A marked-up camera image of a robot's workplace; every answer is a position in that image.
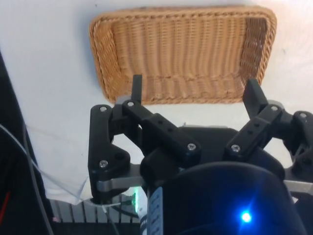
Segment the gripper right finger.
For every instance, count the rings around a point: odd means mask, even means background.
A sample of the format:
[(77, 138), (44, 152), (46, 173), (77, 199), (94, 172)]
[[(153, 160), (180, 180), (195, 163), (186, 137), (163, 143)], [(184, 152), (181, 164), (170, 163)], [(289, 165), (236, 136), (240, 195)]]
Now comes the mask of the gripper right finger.
[(225, 159), (246, 162), (256, 149), (271, 139), (283, 141), (293, 161), (291, 172), (301, 181), (313, 180), (313, 115), (297, 111), (293, 115), (270, 104), (256, 79), (246, 83), (243, 102), (249, 122), (228, 142)]

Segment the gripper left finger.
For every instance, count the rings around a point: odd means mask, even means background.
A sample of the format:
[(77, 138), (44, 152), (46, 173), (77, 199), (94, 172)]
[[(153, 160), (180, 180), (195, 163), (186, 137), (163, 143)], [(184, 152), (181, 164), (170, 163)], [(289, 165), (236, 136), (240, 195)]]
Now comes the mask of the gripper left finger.
[(141, 104), (142, 75), (133, 76), (129, 98), (113, 107), (95, 105), (90, 110), (88, 170), (92, 181), (108, 181), (131, 170), (130, 154), (114, 145), (123, 134), (142, 151), (140, 176), (145, 181), (170, 178), (179, 168), (200, 161), (200, 143), (160, 114)]

